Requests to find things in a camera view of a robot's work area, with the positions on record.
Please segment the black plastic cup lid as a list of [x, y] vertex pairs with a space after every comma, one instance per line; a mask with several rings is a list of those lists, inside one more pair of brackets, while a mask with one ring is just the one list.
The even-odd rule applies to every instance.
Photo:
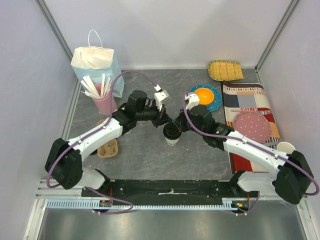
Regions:
[[170, 122], [164, 126], [163, 135], [169, 140], [177, 140], [181, 137], [182, 133], [175, 123]]

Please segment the single white paper cup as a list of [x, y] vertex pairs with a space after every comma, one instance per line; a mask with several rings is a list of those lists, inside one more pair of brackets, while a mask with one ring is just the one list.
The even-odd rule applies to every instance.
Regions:
[[168, 145], [174, 146], [174, 145], [176, 145], [178, 143], [180, 137], [181, 137], [180, 135], [165, 136], [165, 140], [166, 140]]

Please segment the brown cardboard cup carrier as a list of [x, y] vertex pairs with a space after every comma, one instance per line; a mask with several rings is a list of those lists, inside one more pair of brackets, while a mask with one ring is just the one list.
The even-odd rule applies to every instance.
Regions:
[[118, 153], [118, 141], [116, 138], [108, 141], [97, 149], [97, 155], [102, 158], [112, 158]]

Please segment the light blue paper bag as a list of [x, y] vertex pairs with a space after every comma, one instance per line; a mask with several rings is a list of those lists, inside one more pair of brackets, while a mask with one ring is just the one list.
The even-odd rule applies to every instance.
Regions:
[[74, 50], [70, 65], [79, 81], [89, 76], [94, 84], [102, 82], [102, 77], [111, 78], [111, 82], [122, 73], [115, 50], [104, 48], [90, 43], [90, 34], [87, 37], [87, 46], [80, 46]]

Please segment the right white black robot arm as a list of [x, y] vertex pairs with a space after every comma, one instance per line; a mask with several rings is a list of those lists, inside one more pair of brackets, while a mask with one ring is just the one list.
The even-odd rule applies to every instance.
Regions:
[[309, 195], [307, 189], [314, 184], [317, 195], [320, 187], [305, 156], [294, 150], [292, 153], [278, 151], [245, 137], [233, 128], [215, 122], [212, 114], [203, 105], [188, 109], [182, 107], [182, 131], [193, 131], [202, 136], [211, 147], [241, 156], [263, 167], [262, 172], [237, 173], [229, 184], [229, 191], [235, 197], [245, 192], [275, 192], [283, 200], [297, 205], [303, 196]]

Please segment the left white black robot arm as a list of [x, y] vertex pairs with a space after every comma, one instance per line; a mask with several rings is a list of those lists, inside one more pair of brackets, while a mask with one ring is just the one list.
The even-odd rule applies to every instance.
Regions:
[[105, 121], [86, 133], [69, 140], [58, 138], [52, 144], [45, 163], [48, 177], [65, 190], [75, 186], [92, 188], [99, 197], [110, 191], [109, 179], [98, 170], [83, 167], [83, 161], [107, 142], [117, 139], [136, 127], [139, 121], [150, 121], [154, 127], [170, 123], [165, 100], [169, 95], [158, 91], [152, 99], [142, 90], [134, 90]]

